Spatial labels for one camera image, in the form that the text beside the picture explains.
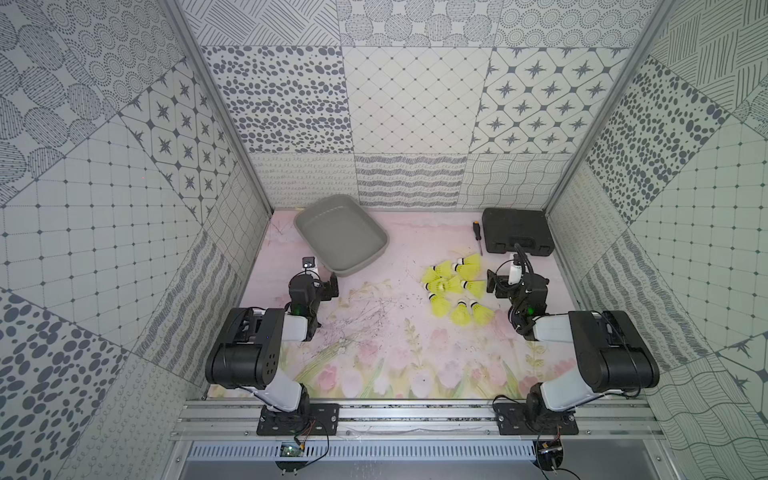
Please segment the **grey plastic storage box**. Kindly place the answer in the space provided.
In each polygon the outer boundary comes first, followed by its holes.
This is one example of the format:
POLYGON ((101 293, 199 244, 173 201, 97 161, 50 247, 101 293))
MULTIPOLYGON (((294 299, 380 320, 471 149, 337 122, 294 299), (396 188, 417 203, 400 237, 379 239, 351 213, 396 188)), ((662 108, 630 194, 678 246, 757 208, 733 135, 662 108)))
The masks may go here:
POLYGON ((383 255, 384 228, 351 196, 336 194, 306 207, 294 218, 296 231, 316 259, 339 277, 353 275, 383 255))

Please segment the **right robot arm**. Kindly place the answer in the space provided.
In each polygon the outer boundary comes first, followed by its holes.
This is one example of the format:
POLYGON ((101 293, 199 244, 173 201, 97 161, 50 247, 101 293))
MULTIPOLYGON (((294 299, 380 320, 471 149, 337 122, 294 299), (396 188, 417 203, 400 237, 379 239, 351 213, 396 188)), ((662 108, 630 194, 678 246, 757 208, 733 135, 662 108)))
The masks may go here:
POLYGON ((620 310, 546 311, 549 280, 514 264, 487 272, 487 291, 510 301, 508 321, 530 342, 569 344, 576 365, 540 382, 526 397, 528 418, 565 413, 604 396, 636 397, 658 385, 660 369, 628 314, 620 310))

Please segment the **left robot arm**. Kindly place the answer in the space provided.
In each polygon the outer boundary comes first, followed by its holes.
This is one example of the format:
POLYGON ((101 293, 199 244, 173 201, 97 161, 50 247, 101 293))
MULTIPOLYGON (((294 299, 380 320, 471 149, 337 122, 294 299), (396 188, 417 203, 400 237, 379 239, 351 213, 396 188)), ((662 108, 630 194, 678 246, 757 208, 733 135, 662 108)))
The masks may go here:
POLYGON ((320 304, 339 296, 338 278, 324 281, 311 269, 289 281, 290 301, 280 308, 237 307, 227 318, 205 362, 205 378, 226 389, 243 390, 266 410, 283 417, 309 415, 309 395, 279 367, 285 343, 309 342, 320 327, 320 304))

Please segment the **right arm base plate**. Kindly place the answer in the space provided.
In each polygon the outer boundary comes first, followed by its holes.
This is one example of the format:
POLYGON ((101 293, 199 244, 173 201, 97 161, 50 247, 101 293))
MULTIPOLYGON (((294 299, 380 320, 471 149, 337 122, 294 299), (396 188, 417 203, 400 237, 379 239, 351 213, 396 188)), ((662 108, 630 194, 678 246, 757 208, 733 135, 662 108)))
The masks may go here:
POLYGON ((542 410, 532 413, 527 406, 514 402, 492 404, 500 435, 577 435, 579 427, 573 412, 542 410))

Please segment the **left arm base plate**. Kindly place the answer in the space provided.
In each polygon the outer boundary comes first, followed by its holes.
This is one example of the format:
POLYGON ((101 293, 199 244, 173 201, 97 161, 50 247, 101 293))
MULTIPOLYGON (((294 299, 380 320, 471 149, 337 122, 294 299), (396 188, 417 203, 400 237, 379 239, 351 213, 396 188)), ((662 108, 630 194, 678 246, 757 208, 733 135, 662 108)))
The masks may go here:
POLYGON ((256 432, 260 437, 335 436, 339 415, 337 403, 310 403, 289 413, 263 407, 256 432))

